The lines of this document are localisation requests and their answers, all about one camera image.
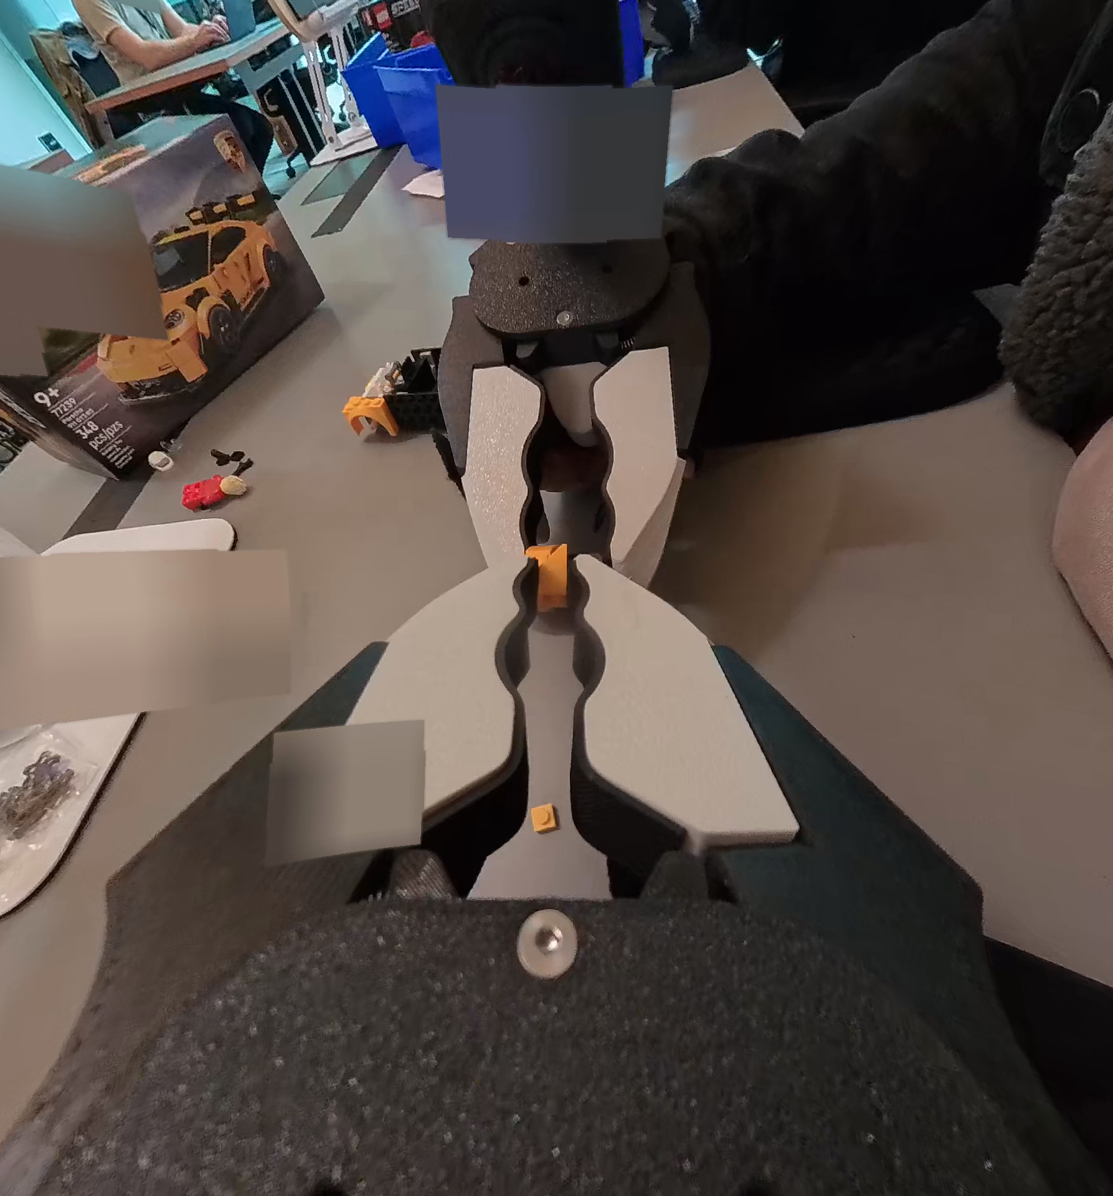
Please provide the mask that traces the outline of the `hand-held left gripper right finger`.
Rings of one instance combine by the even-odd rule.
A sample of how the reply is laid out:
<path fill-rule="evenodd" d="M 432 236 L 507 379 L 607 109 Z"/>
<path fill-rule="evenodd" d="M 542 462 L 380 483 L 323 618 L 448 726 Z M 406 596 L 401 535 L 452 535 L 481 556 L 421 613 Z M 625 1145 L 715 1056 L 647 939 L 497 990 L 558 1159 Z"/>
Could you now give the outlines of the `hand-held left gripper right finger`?
<path fill-rule="evenodd" d="M 800 824 L 706 635 L 593 557 L 570 584 L 590 783 L 695 851 L 791 843 Z"/>

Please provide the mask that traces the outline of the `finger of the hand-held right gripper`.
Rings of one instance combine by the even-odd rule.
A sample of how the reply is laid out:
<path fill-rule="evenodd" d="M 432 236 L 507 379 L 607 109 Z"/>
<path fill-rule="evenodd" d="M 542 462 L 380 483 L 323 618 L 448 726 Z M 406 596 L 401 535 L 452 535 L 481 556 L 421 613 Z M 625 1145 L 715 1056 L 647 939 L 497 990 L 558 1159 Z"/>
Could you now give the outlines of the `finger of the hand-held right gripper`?
<path fill-rule="evenodd" d="M 592 384 L 592 414 L 608 456 L 609 566 L 649 588 L 685 478 L 668 348 L 627 352 L 609 367 Z"/>
<path fill-rule="evenodd" d="M 463 493 L 487 568 L 524 557 L 536 499 L 530 454 L 544 423 L 541 385 L 511 367 L 472 372 Z"/>

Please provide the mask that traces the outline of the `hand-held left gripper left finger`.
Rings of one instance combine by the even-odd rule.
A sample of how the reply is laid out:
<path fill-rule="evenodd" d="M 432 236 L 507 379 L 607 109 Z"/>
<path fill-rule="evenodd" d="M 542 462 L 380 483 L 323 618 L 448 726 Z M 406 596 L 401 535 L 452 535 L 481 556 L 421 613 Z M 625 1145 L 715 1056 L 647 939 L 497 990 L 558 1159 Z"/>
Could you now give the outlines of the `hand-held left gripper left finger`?
<path fill-rule="evenodd" d="M 424 827 L 508 786 L 523 765 L 532 561 L 472 575 L 385 642 L 347 724 L 420 723 Z"/>

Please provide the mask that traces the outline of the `orange lego bracket piece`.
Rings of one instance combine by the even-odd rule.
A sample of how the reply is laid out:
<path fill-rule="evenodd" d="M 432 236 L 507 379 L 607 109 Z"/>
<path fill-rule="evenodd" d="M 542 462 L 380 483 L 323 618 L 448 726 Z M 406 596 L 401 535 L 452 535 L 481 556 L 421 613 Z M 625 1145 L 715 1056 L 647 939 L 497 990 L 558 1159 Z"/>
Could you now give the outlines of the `orange lego bracket piece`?
<path fill-rule="evenodd" d="M 536 562 L 536 612 L 546 615 L 568 607 L 568 547 L 544 545 L 525 550 Z"/>

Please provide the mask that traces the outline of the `person's right forearm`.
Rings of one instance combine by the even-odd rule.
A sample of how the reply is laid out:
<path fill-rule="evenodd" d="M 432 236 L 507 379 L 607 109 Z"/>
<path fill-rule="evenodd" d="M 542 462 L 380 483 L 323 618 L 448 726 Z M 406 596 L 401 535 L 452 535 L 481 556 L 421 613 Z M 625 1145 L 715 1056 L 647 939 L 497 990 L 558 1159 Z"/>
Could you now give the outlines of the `person's right forearm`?
<path fill-rule="evenodd" d="M 700 450 L 930 413 L 1001 376 L 977 293 L 1020 282 L 1058 187 L 1043 142 L 1100 2 L 984 3 L 799 138 L 668 188 L 711 331 Z"/>

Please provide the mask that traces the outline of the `black lego car chassis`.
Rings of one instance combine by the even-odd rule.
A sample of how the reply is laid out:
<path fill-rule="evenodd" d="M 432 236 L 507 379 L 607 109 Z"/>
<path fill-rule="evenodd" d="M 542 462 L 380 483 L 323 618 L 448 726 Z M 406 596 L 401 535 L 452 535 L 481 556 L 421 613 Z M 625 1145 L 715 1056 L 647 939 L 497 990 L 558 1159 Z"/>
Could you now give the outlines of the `black lego car chassis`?
<path fill-rule="evenodd" d="M 444 434 L 438 381 L 441 354 L 438 347 L 416 348 L 402 360 L 378 368 L 361 393 L 342 408 L 348 426 L 363 439 Z"/>

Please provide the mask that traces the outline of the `lego set box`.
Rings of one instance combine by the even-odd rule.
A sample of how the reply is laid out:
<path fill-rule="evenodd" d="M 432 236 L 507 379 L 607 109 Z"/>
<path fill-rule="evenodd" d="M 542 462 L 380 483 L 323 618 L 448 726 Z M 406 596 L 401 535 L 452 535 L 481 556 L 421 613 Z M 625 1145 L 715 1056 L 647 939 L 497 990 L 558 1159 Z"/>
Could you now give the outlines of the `lego set box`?
<path fill-rule="evenodd" d="M 123 479 L 147 470 L 323 291 L 226 116 L 159 117 L 57 177 L 132 203 L 164 333 L 45 331 L 43 372 L 0 376 L 0 426 L 78 469 Z"/>

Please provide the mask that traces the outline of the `plastic bag of lego pieces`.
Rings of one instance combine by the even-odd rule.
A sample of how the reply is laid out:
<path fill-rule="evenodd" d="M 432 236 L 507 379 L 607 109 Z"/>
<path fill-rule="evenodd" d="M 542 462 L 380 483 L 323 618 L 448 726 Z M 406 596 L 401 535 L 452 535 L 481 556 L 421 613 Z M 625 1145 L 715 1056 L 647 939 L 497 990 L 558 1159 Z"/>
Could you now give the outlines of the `plastic bag of lego pieces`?
<path fill-rule="evenodd" d="M 102 778 L 103 764 L 80 724 L 14 731 L 0 746 L 0 919 L 51 879 Z"/>

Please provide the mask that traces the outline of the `person's right hand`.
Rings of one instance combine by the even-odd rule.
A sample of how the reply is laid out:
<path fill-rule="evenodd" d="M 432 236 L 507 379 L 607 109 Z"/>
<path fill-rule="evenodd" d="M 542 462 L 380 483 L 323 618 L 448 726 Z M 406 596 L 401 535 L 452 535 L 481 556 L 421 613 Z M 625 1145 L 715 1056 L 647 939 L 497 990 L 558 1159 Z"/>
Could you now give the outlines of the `person's right hand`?
<path fill-rule="evenodd" d="M 550 445 L 539 454 L 539 492 L 597 494 L 603 488 L 607 466 L 608 454 L 600 446 Z"/>

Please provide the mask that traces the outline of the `long office desk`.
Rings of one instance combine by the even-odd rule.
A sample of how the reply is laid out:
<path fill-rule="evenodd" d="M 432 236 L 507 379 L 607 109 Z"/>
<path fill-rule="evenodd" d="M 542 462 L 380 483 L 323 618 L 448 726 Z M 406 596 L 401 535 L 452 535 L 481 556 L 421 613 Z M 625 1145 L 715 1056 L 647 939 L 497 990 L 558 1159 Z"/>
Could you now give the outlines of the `long office desk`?
<path fill-rule="evenodd" d="M 247 93 L 271 83 L 283 71 L 292 71 L 305 59 L 307 47 L 293 33 L 273 20 L 259 24 L 245 38 L 200 52 L 178 64 L 152 72 L 85 102 L 85 111 L 107 128 L 107 114 L 118 109 L 165 94 L 179 88 L 204 83 L 230 71 L 237 74 Z"/>

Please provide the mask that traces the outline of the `dark fleece jacket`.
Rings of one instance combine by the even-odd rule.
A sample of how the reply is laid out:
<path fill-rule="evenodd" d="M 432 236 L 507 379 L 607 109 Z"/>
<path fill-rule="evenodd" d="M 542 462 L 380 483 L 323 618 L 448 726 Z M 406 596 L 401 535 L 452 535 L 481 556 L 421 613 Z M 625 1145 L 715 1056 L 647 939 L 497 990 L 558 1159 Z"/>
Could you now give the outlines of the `dark fleece jacket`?
<path fill-rule="evenodd" d="M 1029 419 L 1076 445 L 1113 415 L 1113 3 L 1046 120 L 1040 169 L 1057 197 L 1000 360 Z"/>

